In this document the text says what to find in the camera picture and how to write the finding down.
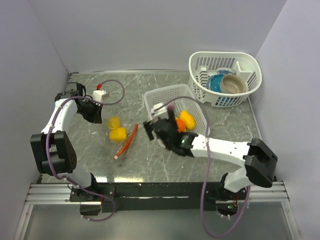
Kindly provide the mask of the fake orange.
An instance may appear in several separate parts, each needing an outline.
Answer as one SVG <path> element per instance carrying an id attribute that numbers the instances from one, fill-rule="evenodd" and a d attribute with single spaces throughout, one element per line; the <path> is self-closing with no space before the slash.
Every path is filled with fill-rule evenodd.
<path id="1" fill-rule="evenodd" d="M 183 122 L 183 120 L 181 120 L 180 118 L 176 118 L 175 121 L 177 124 L 177 130 L 179 133 L 183 133 L 187 131 L 186 125 Z"/>

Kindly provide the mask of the fake yellow lemon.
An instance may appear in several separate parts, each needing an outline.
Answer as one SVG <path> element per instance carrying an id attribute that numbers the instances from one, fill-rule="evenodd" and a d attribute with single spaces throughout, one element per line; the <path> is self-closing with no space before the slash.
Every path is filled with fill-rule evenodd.
<path id="1" fill-rule="evenodd" d="M 110 130 L 118 129 L 121 127 L 121 121 L 118 116 L 112 116 L 107 122 L 107 126 Z"/>

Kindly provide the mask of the fake yellow bell pepper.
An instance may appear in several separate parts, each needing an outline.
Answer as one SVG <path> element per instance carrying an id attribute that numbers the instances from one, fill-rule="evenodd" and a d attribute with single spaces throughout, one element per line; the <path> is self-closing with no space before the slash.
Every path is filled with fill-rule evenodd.
<path id="1" fill-rule="evenodd" d="M 127 140 L 127 130 L 124 127 L 113 129 L 109 132 L 109 139 L 115 143 L 122 143 Z"/>

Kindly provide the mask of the clear zip top bag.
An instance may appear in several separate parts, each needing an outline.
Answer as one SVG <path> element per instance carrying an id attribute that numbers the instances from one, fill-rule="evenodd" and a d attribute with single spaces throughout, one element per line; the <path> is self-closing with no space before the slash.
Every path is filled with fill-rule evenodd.
<path id="1" fill-rule="evenodd" d="M 131 134 L 127 133 L 125 127 L 121 126 L 121 121 L 118 116 L 112 116 L 108 119 L 107 127 L 109 129 L 109 139 L 113 143 L 124 143 L 121 149 L 119 149 L 113 156 L 114 160 L 121 157 L 130 147 L 139 128 L 138 124 L 135 124 Z"/>

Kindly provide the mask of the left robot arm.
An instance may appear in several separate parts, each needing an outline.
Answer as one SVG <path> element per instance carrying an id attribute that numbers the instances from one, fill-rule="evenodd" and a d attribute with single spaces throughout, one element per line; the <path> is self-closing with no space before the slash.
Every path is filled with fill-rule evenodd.
<path id="1" fill-rule="evenodd" d="M 94 201 L 100 193 L 95 176 L 77 165 L 76 151 L 67 135 L 75 114 L 87 122 L 102 123 L 102 105 L 92 102 L 86 88 L 78 82 L 67 84 L 65 92 L 54 98 L 54 111 L 46 127 L 33 134 L 30 145 L 36 167 L 41 174 L 67 180 L 74 193 L 85 200 Z"/>

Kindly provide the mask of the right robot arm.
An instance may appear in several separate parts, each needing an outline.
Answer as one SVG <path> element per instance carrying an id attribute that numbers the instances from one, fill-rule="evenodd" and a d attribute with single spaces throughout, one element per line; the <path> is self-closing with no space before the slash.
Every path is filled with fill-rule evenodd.
<path id="1" fill-rule="evenodd" d="M 179 156 L 208 157 L 237 165 L 238 170 L 225 173 L 212 190 L 213 196 L 220 200 L 226 201 L 251 185 L 273 186 L 278 157 L 259 138 L 237 142 L 180 132 L 173 110 L 167 108 L 145 121 L 143 126 L 150 140 L 157 138 L 166 149 Z"/>

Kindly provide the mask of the white rectangular perforated basket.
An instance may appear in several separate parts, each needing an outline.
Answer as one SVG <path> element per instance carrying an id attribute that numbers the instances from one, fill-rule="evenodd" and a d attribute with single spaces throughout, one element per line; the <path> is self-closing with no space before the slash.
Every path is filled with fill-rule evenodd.
<path id="1" fill-rule="evenodd" d="M 165 86 L 144 93 L 143 99 L 149 120 L 152 119 L 151 109 L 154 105 L 159 103 L 164 104 L 177 97 L 190 97 L 195 99 L 192 90 L 186 84 Z M 192 132 L 205 135 L 207 120 L 198 103 L 189 98 L 176 99 L 174 101 L 174 115 L 179 117 L 182 111 L 187 111 L 195 120 L 195 128 Z"/>

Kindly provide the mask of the white round dish rack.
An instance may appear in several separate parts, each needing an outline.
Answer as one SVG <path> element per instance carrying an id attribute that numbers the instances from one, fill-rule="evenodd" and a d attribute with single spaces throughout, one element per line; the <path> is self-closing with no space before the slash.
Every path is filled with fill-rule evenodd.
<path id="1" fill-rule="evenodd" d="M 262 84 L 258 62 L 244 52 L 195 52 L 189 57 L 188 69 L 195 98 L 217 108 L 240 105 Z"/>

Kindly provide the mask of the beige bowl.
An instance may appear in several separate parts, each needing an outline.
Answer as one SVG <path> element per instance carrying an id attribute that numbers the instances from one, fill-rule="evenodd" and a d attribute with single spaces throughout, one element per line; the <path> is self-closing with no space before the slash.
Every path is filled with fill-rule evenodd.
<path id="1" fill-rule="evenodd" d="M 224 94 L 242 94 L 247 91 L 245 82 L 234 74 L 226 74 L 221 80 L 220 90 Z"/>

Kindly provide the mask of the blue white patterned plate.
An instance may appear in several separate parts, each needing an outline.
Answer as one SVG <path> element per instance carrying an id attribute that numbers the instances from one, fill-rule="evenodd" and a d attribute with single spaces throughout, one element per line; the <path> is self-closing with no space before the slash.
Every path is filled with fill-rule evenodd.
<path id="1" fill-rule="evenodd" d="M 219 75 L 228 75 L 228 74 L 236 75 L 236 70 L 229 67 L 220 67 L 216 70 L 216 72 Z"/>

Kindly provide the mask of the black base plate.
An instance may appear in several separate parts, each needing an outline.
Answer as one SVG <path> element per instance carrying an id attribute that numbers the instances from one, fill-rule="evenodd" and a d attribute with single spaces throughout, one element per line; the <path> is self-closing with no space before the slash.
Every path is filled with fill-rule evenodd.
<path id="1" fill-rule="evenodd" d="M 73 188 L 71 203 L 80 204 L 84 216 L 119 211 L 199 209 L 202 182 L 111 182 L 98 183 L 98 195 Z"/>

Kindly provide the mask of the aluminium rail frame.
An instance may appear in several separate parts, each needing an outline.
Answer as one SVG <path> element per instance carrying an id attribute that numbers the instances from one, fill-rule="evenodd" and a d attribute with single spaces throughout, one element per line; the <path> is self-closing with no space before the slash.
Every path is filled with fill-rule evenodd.
<path id="1" fill-rule="evenodd" d="M 76 202 L 69 187 L 44 177 L 31 185 L 18 222 L 16 240 L 299 240 L 301 234 L 285 184 L 252 186 L 248 201 L 238 194 L 238 214 L 222 216 L 226 202 L 214 200 L 207 184 L 204 213 L 200 195 L 204 160 L 81 161 L 116 202 L 101 222 L 81 218 L 81 210 L 96 210 L 98 202 Z"/>

